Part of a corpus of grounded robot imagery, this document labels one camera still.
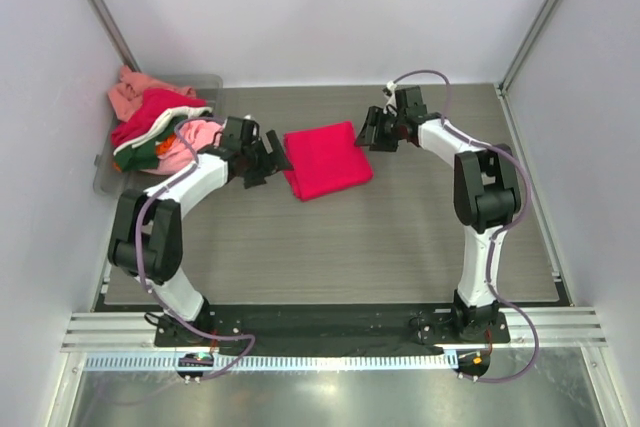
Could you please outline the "magenta t shirt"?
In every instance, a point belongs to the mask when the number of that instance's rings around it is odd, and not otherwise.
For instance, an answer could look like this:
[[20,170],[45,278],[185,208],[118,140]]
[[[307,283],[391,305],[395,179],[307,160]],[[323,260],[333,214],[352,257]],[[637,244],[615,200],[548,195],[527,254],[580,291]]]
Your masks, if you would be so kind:
[[369,182],[374,172],[355,140],[350,121],[286,133],[283,144],[293,169],[284,176],[293,195],[310,201]]

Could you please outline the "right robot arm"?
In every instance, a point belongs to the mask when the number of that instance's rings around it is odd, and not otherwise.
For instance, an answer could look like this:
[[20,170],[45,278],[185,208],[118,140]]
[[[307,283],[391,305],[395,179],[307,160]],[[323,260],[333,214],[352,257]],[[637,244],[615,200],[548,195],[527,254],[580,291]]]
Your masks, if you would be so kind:
[[508,147],[481,142],[430,113],[417,86],[383,89],[386,105],[367,112],[355,145],[394,152],[406,141],[431,152],[453,170],[453,205],[464,227],[460,282],[454,291],[452,335],[473,341],[498,324],[495,277],[507,227],[519,213],[522,197]]

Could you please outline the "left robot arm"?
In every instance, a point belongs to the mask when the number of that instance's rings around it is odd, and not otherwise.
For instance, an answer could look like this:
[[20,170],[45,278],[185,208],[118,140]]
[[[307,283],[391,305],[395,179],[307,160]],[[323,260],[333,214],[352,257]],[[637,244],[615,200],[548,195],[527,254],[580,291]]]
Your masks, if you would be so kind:
[[176,138],[190,154],[189,163],[155,186],[120,195],[107,257],[134,278],[182,331],[214,339],[210,303],[182,268],[183,219],[236,178],[249,189],[293,166],[276,132],[262,134],[250,117],[229,117],[214,144],[200,150],[186,140],[180,127]]

